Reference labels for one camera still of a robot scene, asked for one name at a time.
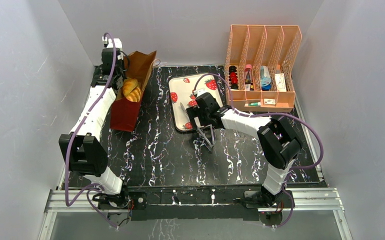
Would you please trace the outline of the fake bread loaf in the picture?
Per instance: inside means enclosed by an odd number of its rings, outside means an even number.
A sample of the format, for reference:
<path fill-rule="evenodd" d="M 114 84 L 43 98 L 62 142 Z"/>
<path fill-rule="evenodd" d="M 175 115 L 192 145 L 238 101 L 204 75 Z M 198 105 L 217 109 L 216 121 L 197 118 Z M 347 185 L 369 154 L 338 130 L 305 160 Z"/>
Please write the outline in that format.
<path fill-rule="evenodd" d="M 138 86 L 136 78 L 127 78 L 122 85 L 122 94 L 124 97 L 128 96 Z"/>
<path fill-rule="evenodd" d="M 125 96 L 125 98 L 134 103 L 140 102 L 142 97 L 142 92 L 139 87 L 135 87 L 128 95 Z"/>

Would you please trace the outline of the red brown paper bag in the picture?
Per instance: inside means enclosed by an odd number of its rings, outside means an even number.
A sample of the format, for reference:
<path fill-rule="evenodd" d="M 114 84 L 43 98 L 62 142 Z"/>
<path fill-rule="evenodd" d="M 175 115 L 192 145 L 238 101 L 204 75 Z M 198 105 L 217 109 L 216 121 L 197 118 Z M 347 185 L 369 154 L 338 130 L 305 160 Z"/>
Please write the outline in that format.
<path fill-rule="evenodd" d="M 128 55 L 126 79 L 118 90 L 110 110 L 110 128 L 133 132 L 139 117 L 142 98 L 155 66 L 157 51 L 145 54 L 140 51 Z"/>

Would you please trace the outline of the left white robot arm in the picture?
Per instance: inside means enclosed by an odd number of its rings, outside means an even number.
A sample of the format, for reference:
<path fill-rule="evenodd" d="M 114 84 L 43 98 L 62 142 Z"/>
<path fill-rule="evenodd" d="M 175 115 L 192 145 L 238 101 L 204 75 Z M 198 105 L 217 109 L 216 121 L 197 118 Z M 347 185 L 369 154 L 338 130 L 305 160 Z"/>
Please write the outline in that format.
<path fill-rule="evenodd" d="M 69 131 L 59 137 L 58 144 L 65 164 L 64 188 L 69 189 L 70 173 L 88 180 L 87 190 L 95 190 L 93 201 L 123 209 L 130 202 L 124 181 L 108 166 L 108 153 L 101 145 L 102 128 L 108 111 L 116 100 L 115 85 L 124 78 L 126 54 L 119 47 L 105 47 L 102 64 L 95 70 L 84 109 Z"/>

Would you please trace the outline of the metal tongs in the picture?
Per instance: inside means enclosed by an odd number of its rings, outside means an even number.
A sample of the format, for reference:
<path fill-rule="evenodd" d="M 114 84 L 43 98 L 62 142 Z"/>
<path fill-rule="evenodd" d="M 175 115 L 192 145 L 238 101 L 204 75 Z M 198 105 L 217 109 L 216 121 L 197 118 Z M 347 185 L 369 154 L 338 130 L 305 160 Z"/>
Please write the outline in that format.
<path fill-rule="evenodd" d="M 216 143 L 215 129 L 213 128 L 213 125 L 201 125 L 199 120 L 199 107 L 197 105 L 185 107 L 185 105 L 181 103 L 180 106 L 187 115 L 192 129 L 198 132 L 199 136 L 203 138 L 207 149 L 212 152 Z"/>

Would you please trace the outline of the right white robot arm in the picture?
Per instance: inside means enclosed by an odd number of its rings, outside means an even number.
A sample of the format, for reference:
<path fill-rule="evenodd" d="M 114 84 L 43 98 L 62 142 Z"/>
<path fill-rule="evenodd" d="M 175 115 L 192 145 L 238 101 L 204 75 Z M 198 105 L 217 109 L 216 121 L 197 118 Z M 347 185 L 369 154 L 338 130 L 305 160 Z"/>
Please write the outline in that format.
<path fill-rule="evenodd" d="M 248 113 L 221 106 L 208 92 L 196 97 L 196 105 L 181 106 L 192 128 L 201 135 L 200 127 L 235 130 L 259 140 L 268 162 L 266 178 L 259 191 L 245 191 L 236 202 L 246 208 L 275 207 L 282 201 L 286 181 L 294 159 L 303 148 L 302 140 L 285 116 L 253 117 Z"/>

